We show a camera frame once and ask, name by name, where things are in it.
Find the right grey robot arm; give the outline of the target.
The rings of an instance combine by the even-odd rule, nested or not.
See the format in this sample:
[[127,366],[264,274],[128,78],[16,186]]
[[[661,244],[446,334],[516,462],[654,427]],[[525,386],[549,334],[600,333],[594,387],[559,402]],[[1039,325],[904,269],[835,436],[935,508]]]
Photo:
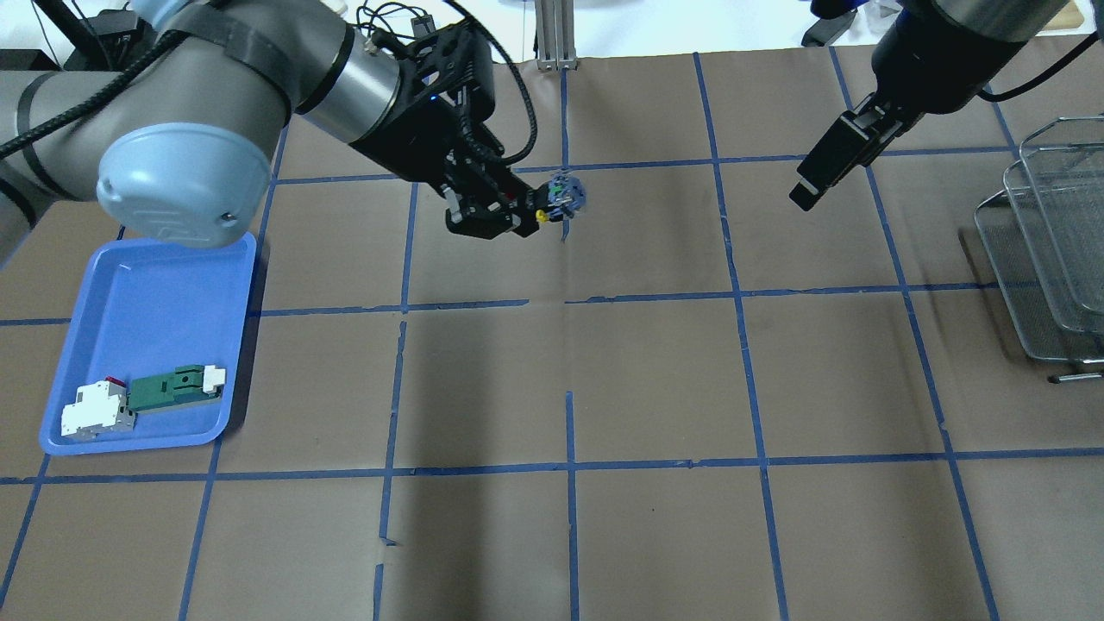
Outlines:
[[927,115],[949,115],[975,98],[1025,95],[1101,43],[1096,27],[1076,48],[1025,84],[989,93],[987,84],[1061,11],[1061,1],[903,1],[873,51],[875,90],[831,124],[798,165],[789,197],[810,210],[856,166],[870,166]]

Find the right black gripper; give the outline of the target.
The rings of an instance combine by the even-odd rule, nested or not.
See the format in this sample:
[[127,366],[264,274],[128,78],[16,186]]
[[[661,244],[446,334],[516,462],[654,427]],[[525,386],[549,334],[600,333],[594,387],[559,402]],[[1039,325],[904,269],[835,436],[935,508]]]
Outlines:
[[856,166],[868,166],[887,146],[913,129],[919,107],[870,93],[854,110],[843,110],[798,165],[793,204],[809,211]]

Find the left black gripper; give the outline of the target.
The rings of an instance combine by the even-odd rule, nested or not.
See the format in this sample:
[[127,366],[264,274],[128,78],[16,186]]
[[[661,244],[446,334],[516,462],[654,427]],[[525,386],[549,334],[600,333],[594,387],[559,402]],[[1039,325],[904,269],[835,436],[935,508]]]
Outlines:
[[401,91],[382,122],[350,147],[402,180],[428,185],[445,200],[454,235],[534,235],[535,217],[510,212],[549,211],[549,180],[528,185],[509,166],[486,160],[475,149],[490,137],[481,123],[463,129],[459,110],[439,96]]

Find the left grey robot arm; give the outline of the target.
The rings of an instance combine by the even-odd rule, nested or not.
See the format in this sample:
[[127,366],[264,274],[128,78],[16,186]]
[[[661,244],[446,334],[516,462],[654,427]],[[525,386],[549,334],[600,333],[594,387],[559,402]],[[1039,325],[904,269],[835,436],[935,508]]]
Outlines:
[[95,201],[123,227],[185,248],[244,236],[294,116],[446,201],[455,235],[532,235],[551,182],[486,126],[496,109],[480,21],[404,40],[320,1],[135,1],[153,48],[121,71],[3,71],[3,259],[55,202]]

